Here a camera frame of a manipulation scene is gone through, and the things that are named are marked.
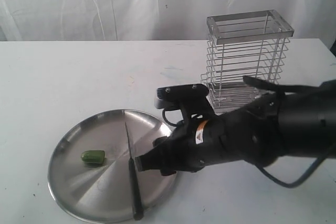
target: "wire rack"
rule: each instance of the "wire rack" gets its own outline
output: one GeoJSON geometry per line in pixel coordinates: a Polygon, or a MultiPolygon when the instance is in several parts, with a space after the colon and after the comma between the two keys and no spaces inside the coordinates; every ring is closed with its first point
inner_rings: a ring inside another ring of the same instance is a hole
{"type": "Polygon", "coordinates": [[[245,85],[243,76],[277,83],[294,30],[275,10],[208,17],[207,24],[207,66],[201,79],[217,113],[262,94],[245,85]]]}

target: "round metal tray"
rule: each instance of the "round metal tray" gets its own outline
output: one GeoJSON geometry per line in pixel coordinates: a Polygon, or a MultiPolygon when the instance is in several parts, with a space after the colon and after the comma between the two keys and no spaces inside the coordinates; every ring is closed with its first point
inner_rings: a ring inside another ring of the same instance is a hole
{"type": "MultiPolygon", "coordinates": [[[[133,218],[125,120],[134,142],[134,156],[146,153],[153,140],[171,133],[159,119],[134,110],[103,112],[73,127],[58,143],[48,171],[51,195],[70,215],[94,223],[133,218]],[[87,150],[104,150],[103,165],[84,164],[80,156],[87,150]]],[[[145,210],[169,194],[175,178],[162,177],[158,170],[138,173],[145,210]]]]}

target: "green pepper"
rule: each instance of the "green pepper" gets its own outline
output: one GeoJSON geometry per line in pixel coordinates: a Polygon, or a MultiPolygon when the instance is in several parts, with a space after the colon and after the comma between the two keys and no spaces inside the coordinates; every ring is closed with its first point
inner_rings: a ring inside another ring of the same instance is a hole
{"type": "Polygon", "coordinates": [[[84,163],[86,164],[99,164],[104,163],[105,151],[91,150],[83,152],[80,156],[84,163]]]}

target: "white tabletop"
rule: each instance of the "white tabletop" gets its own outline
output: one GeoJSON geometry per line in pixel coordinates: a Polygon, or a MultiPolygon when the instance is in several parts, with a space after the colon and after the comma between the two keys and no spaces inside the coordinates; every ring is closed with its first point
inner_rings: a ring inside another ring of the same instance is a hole
{"type": "MultiPolygon", "coordinates": [[[[293,39],[281,83],[336,79],[336,58],[318,39],[293,39]]],[[[81,223],[47,186],[50,156],[75,124],[98,112],[160,116],[155,89],[196,83],[205,41],[1,42],[0,223],[81,223]]],[[[311,163],[281,158],[269,171],[296,179],[311,163]]],[[[245,162],[182,173],[172,196],[141,223],[336,223],[336,161],[285,189],[245,162]]]]}

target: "orange label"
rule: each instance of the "orange label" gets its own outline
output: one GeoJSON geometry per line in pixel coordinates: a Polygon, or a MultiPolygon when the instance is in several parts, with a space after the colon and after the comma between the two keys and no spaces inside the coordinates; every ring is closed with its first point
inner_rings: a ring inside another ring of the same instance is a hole
{"type": "Polygon", "coordinates": [[[199,126],[197,127],[197,131],[196,131],[196,135],[195,135],[195,142],[196,144],[201,144],[203,143],[203,130],[204,127],[206,125],[206,123],[209,120],[203,121],[202,123],[199,124],[199,126]]]}

